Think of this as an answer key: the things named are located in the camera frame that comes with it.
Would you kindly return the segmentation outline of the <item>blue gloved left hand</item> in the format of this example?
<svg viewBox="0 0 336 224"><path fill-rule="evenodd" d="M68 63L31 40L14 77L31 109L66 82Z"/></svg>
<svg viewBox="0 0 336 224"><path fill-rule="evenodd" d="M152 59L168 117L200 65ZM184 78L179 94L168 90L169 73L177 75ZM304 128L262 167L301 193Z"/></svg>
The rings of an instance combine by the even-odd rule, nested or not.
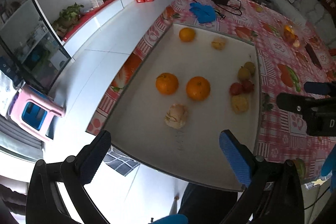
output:
<svg viewBox="0 0 336 224"><path fill-rule="evenodd" d="M151 222L151 224L188 224L188 218L183 214L168 215L157 221Z"/></svg>

